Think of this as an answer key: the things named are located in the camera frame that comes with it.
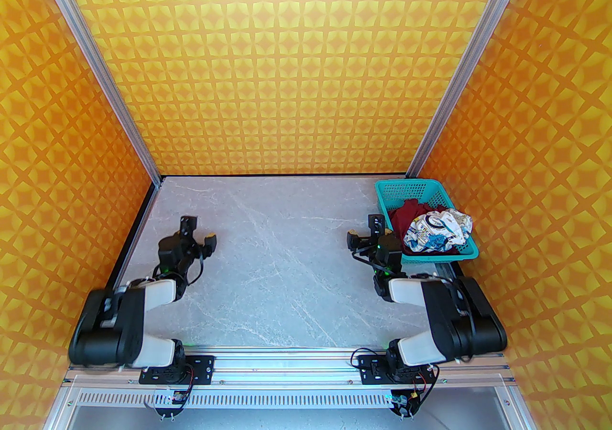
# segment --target yellow star pattern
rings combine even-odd
[[[162,174],[403,172],[487,0],[77,0]]]
[[[0,426],[40,428],[149,178],[55,2],[0,13]]]
[[[611,6],[512,0],[422,173],[474,216],[542,430],[612,428]]]

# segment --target black mounting plate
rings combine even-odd
[[[186,363],[193,367],[193,385],[210,386],[215,371],[215,357],[213,355],[187,355]],[[159,384],[162,386],[189,386],[190,377],[176,381],[177,375],[173,366],[149,367],[149,370],[140,371],[139,384]]]
[[[359,376],[361,377],[361,384],[364,386],[380,386],[388,384],[416,384],[421,385],[423,383],[422,378],[418,375],[422,375],[427,382],[427,385],[432,384],[435,380],[432,371],[427,370],[428,365],[410,367],[410,369],[398,371],[397,375],[402,372],[402,379],[397,382],[391,379],[389,373],[389,363],[384,355],[359,355],[356,356],[359,369]]]
[[[359,355],[356,358],[358,365],[362,367],[359,369],[361,384],[364,386],[395,384],[387,375],[389,364],[384,355]]]

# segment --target black cable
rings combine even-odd
[[[374,354],[374,355],[376,355],[376,356],[380,356],[380,353],[376,353],[376,352],[375,352],[375,351],[373,351],[372,349],[369,349],[369,348],[367,348],[367,347],[359,347],[359,348],[358,348],[358,349],[356,349],[354,352],[352,352],[352,354],[350,354],[350,362],[349,362],[349,364],[350,364],[350,366],[351,366],[351,367],[355,367],[356,369],[360,369],[360,370],[361,370],[361,369],[369,368],[369,367],[361,367],[361,366],[359,366],[359,365],[354,365],[354,364],[352,363],[352,360],[353,360],[353,358],[354,358],[355,354],[356,354],[358,351],[360,351],[360,350],[363,350],[363,351],[366,351],[366,352],[373,353],[373,354]]]
[[[153,279],[152,277],[142,277],[140,279],[132,279],[127,284],[127,288],[137,287],[140,284],[150,283],[150,282],[155,282],[155,279]]]
[[[425,395],[421,398],[420,402],[419,402],[419,408],[420,406],[425,402],[425,400],[427,399],[427,397],[429,396],[429,393],[431,393],[431,390],[433,389],[433,387],[436,385],[437,382],[437,378],[440,375],[440,367],[437,366],[436,364],[432,364],[436,369],[436,375],[433,378],[433,382],[431,383],[431,386],[429,386],[429,389],[427,390],[427,392],[425,393]]]
[[[474,340],[476,339],[476,324],[474,323],[474,314],[472,313],[472,307],[470,306],[470,301],[468,301],[468,295],[465,293],[465,291],[461,288],[461,286],[459,286],[456,282],[457,279],[452,280],[449,279],[448,277],[441,277],[438,275],[429,275],[429,278],[431,279],[439,279],[441,281],[446,281],[448,282],[451,286],[453,286],[453,288],[459,292],[461,294],[461,297],[463,297],[463,301],[465,303],[466,309],[465,311],[468,314],[468,319],[470,320],[470,330],[472,332],[472,336],[470,337],[470,339],[468,340],[468,355],[462,355],[459,357],[459,360],[461,360],[462,362],[470,362],[470,360],[472,360],[474,358]]]
[[[193,375],[194,375],[193,366],[191,364],[186,364],[185,367],[188,367],[191,373],[191,379],[189,381],[189,386],[187,387],[187,391],[185,391],[183,402],[181,406],[177,409],[177,413],[181,412],[183,408],[185,408],[185,405],[187,404],[189,397],[191,396],[191,391],[193,390]]]
[[[363,253],[364,251],[368,251],[369,249],[374,248],[373,244],[370,244],[370,246],[364,246],[363,248],[358,248],[356,249],[352,254],[355,255],[357,253]]]
[[[187,286],[194,284],[202,276],[203,272],[204,272],[204,254],[202,253],[202,247],[200,246],[199,247],[199,274],[197,275],[197,277],[195,277],[195,279],[193,279],[193,281],[188,282]]]
[[[373,248],[373,247],[369,246],[368,248],[361,248],[361,251],[365,251],[366,249],[370,249],[370,248]],[[360,252],[360,250],[357,250],[356,252],[354,252],[352,254],[352,257],[355,260],[358,260],[358,262],[361,262],[363,264],[369,265],[369,266],[375,268],[376,270],[380,270],[382,272],[385,272],[388,275],[392,275],[394,277],[397,277],[397,274],[395,272],[393,272],[392,270],[389,270],[388,268],[384,268],[384,266],[380,266],[380,265],[374,264],[372,262],[369,262],[368,260],[364,260],[363,258],[359,258],[358,256],[356,256],[357,253],[359,253],[359,252]]]
[[[188,376],[188,373],[183,373],[179,375],[179,377],[175,380],[166,381],[165,384],[180,384],[183,380]]]
[[[179,278],[181,279],[181,281],[183,281],[184,283],[186,283],[187,285],[189,285],[189,284],[187,283],[187,279],[185,279],[185,277],[184,277],[183,275],[181,275],[180,273],[175,272],[175,271],[173,271],[173,270],[168,270],[167,272],[160,273],[160,275],[158,275],[157,277],[155,277],[155,280],[156,280],[156,281],[160,281],[160,280],[162,280],[162,279],[168,279],[168,278],[169,278],[169,279],[171,279],[171,280],[175,280],[175,279],[172,279],[172,277],[173,277],[173,276],[179,277]]]

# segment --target red wire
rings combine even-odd
[[[182,404],[183,407],[187,404],[187,401],[189,400],[189,397],[191,396],[191,391],[193,389],[193,387],[192,387],[192,384],[193,384],[193,367],[191,365],[187,365],[187,367],[189,368],[189,371],[191,373],[191,378],[189,379],[189,386],[187,387],[185,401]]]
[[[423,380],[423,392],[425,392],[425,390],[427,389],[427,382],[425,380],[425,378],[423,377],[422,373],[419,373],[419,375],[421,376],[422,380]]]

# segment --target gray floor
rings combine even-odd
[[[493,388],[440,388],[414,420],[389,410],[185,410],[174,422],[146,408],[79,408],[70,430],[507,430]]]
[[[146,331],[186,344],[292,347],[386,347],[422,331],[424,310],[380,299],[372,269],[346,249],[346,232],[367,233],[367,214],[378,212],[374,183],[390,178],[167,178],[123,279],[153,270],[157,242],[183,214],[198,216],[197,240],[216,232],[219,244],[181,301],[147,313]]]

